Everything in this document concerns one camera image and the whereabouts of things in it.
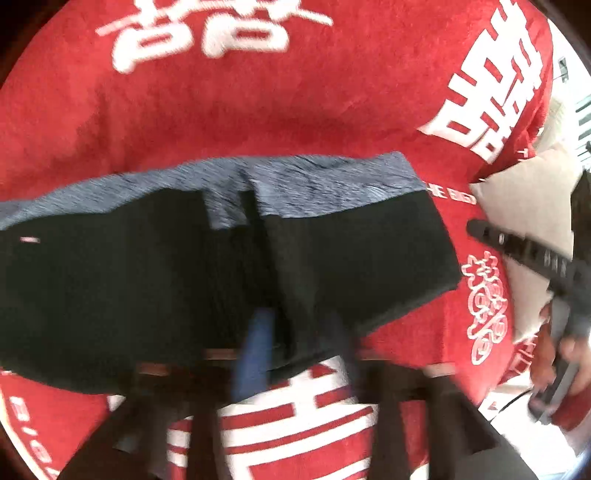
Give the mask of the person's right hand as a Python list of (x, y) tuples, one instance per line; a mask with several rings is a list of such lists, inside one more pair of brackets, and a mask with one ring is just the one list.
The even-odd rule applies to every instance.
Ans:
[(533, 420), (573, 431), (590, 418), (590, 332), (585, 322), (574, 331), (570, 307), (556, 298), (541, 310), (530, 366)]

